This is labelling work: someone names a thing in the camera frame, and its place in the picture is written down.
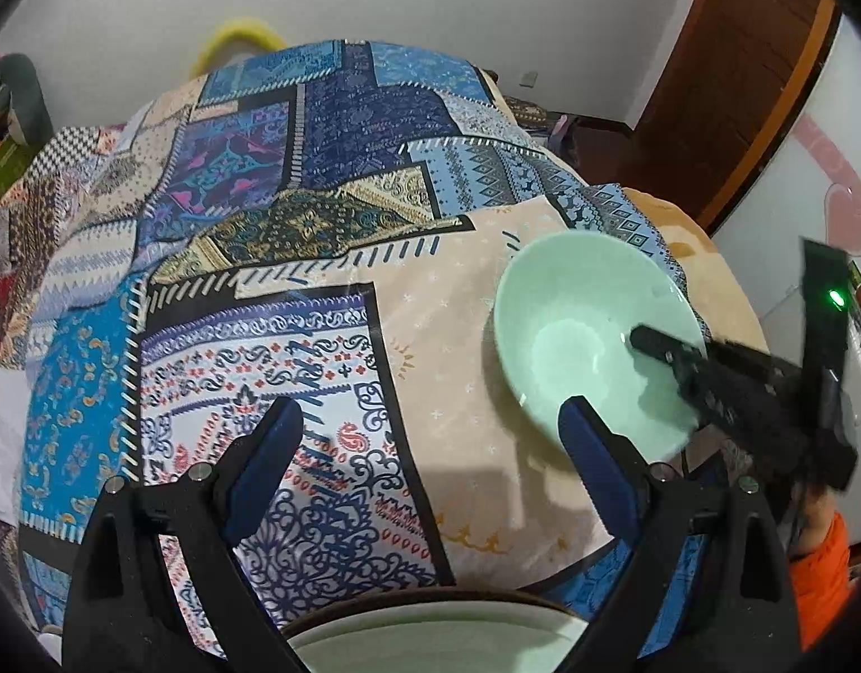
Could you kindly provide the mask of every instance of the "person's hand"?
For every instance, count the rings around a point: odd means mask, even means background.
[[[815,552],[826,539],[835,519],[835,496],[826,486],[809,485],[804,491],[801,536],[791,552],[794,556],[806,556]]]

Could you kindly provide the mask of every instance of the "beige fabric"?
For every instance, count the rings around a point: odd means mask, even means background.
[[[225,101],[221,104],[208,105],[207,107],[194,109],[194,111],[191,111],[190,123],[203,121],[205,119],[214,119],[217,116],[228,116],[229,114],[236,114],[237,112],[237,101]]]
[[[156,126],[158,123],[168,119],[172,114],[178,113],[178,111],[187,105],[196,104],[204,85],[206,85],[206,76],[200,76],[200,78],[195,78],[186,83],[180,89],[164,93],[163,96],[154,101],[154,105],[147,116],[145,116],[143,126],[145,128]]]
[[[499,111],[501,111],[501,114],[511,123],[517,125],[517,119],[515,119],[515,115],[511,113],[511,109],[508,108],[508,104],[505,102],[505,98],[502,97],[502,92],[499,90],[499,86],[496,85],[496,81],[492,80],[483,68],[478,68],[477,70],[480,71],[480,74],[483,76],[483,80],[486,81],[487,88],[490,89],[490,93],[492,93],[492,101],[495,103],[496,108],[498,108]]]
[[[692,303],[715,331],[762,341],[756,319],[746,320],[753,314],[741,289],[719,254],[707,249],[710,240],[684,227],[673,205],[638,192],[632,199],[671,239],[689,246],[679,252]],[[566,229],[562,218],[545,197],[468,217],[474,231],[429,236],[423,247],[416,247],[421,238],[411,237],[353,250],[344,268],[335,261],[310,271],[308,286],[374,284],[402,422],[456,580],[518,588],[550,577],[610,537],[571,462],[517,405],[492,341],[496,287],[515,254],[503,231],[526,245]],[[383,262],[390,246],[393,257]],[[359,267],[351,267],[355,262]],[[241,270],[236,294],[254,298],[304,288],[304,271],[293,282],[286,273]],[[717,449],[737,474],[743,454],[712,428],[689,445],[689,465]],[[679,459],[674,462],[679,467]]]
[[[175,133],[185,123],[187,110],[145,126],[131,148],[118,152],[94,179],[91,190],[75,213],[67,234],[110,219],[135,217],[158,186],[169,161]]]
[[[767,350],[761,324],[723,256],[705,231],[671,202],[624,188],[626,195],[664,236],[686,273],[689,302],[715,338]]]

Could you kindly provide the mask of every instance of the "pink heart sticker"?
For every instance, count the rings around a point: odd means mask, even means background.
[[[861,256],[861,191],[832,185],[826,191],[826,242]]]

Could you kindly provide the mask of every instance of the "wooden door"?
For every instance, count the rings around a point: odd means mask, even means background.
[[[624,181],[713,229],[791,125],[834,10],[832,0],[695,0]]]

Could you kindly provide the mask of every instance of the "patterned fabric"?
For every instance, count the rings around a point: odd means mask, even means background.
[[[673,639],[683,616],[686,598],[692,591],[692,583],[695,582],[695,570],[705,548],[704,539],[705,537],[686,539],[677,561],[676,572],[670,580],[667,594],[658,612],[658,619],[640,650],[640,658],[658,652]],[[629,546],[618,541],[602,559],[577,576],[547,591],[543,596],[568,607],[584,620],[591,620],[602,609],[630,554]]]
[[[511,109],[511,113],[514,114],[518,126],[526,128],[545,126],[549,120],[549,112],[533,101],[524,101],[521,98],[513,98],[512,96],[504,96],[504,98],[506,105]]]
[[[69,575],[36,559],[28,552],[22,553],[22,560],[29,575],[36,607],[41,612],[40,622],[43,625],[63,627],[66,598],[69,597]]]
[[[336,41],[191,81],[81,159],[51,150],[64,161],[0,215],[0,361],[41,362],[24,552],[70,569],[106,477],[218,458],[281,394],[306,434],[237,550],[278,625],[372,591],[545,586],[607,543],[497,373],[492,298],[521,247],[564,229],[616,235],[685,288],[683,270],[620,187],[588,187],[490,103],[464,61]],[[115,255],[84,247],[120,233]],[[725,296],[713,274],[698,285]],[[174,540],[163,555],[218,652]],[[30,564],[31,607],[56,620],[54,575]]]
[[[60,317],[33,388],[21,479],[22,521],[81,541],[100,486],[120,470],[130,276],[100,306]]]
[[[371,43],[378,86],[411,84],[490,103],[477,71],[468,61],[423,48]]]
[[[163,186],[143,211],[139,250],[190,238],[237,210],[272,201],[284,170],[287,116],[280,103],[179,129]]]
[[[35,292],[105,163],[102,132],[63,129],[0,202],[0,366],[22,368]]]
[[[465,136],[500,139],[532,151],[539,150],[539,146],[524,129],[503,119],[502,114],[491,105],[479,104],[446,92],[441,92],[439,97]]]
[[[83,161],[95,152],[99,136],[100,129],[96,126],[60,129],[29,165],[26,181],[35,183],[47,174],[54,174]]]
[[[236,550],[278,625],[335,600],[437,580],[398,459],[389,377],[375,355],[383,346],[372,338],[380,327],[369,325],[365,301],[344,289],[231,308],[142,342],[147,482],[215,462],[279,395],[303,407],[293,465],[257,533]],[[212,645],[184,594],[187,570],[172,564],[169,574],[188,625]]]
[[[457,134],[441,98],[413,86],[378,87],[367,45],[347,44],[344,65],[306,86],[304,187],[331,187],[405,164],[402,143]]]
[[[69,308],[106,301],[132,265],[136,229],[137,223],[126,219],[73,235],[48,265],[33,323],[58,319]]]
[[[94,177],[69,231],[114,219],[136,218],[169,162],[176,129],[185,123],[186,116],[187,110],[183,109],[158,125],[142,127],[132,136],[127,127],[111,159]]]
[[[269,209],[244,210],[208,229],[164,261],[151,280],[172,283],[233,265],[342,256],[434,219],[420,167],[362,177],[332,192],[286,190]]]
[[[340,68],[339,40],[298,45],[230,65],[209,75],[199,105],[279,89],[322,78]]]

